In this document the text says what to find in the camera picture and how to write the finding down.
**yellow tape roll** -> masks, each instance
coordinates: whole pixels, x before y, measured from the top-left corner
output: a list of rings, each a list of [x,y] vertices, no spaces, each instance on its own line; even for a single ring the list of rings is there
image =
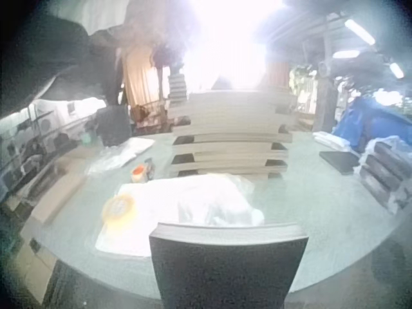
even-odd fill
[[[102,211],[103,222],[109,229],[122,230],[136,218],[135,200],[128,194],[109,200]]]

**gray tabletop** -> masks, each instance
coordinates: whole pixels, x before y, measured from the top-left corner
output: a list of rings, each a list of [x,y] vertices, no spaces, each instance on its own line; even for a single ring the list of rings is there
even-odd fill
[[[116,289],[159,299],[155,273],[149,258],[110,256],[95,249],[101,230],[100,213],[105,202],[123,183],[130,182],[133,168],[152,158],[155,178],[168,175],[173,135],[149,136],[150,150],[116,171],[89,176],[45,226],[28,220],[23,233],[48,248],[61,261],[88,277]],[[309,242],[291,292],[299,291],[344,270],[379,246],[403,221],[404,214],[383,209],[354,176],[341,176],[319,157],[325,146],[310,133],[294,133],[288,171],[265,182],[256,182],[253,207],[261,209],[266,223],[300,224]]]

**book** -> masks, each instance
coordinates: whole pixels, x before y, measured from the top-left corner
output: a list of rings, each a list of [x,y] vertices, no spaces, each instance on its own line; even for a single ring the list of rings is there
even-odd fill
[[[160,223],[150,246],[165,309],[281,308],[308,236],[294,224]]]

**blue tarp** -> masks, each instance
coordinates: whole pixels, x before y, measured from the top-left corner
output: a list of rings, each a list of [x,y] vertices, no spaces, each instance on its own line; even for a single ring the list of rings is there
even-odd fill
[[[393,135],[412,145],[412,122],[373,98],[356,98],[333,134],[348,140],[358,152],[363,152],[366,144],[374,138]]]

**black book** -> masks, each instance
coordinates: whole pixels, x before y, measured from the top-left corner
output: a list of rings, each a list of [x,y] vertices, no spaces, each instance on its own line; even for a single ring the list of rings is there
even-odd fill
[[[164,308],[281,308],[307,241],[293,224],[217,228],[160,223],[150,246]]]

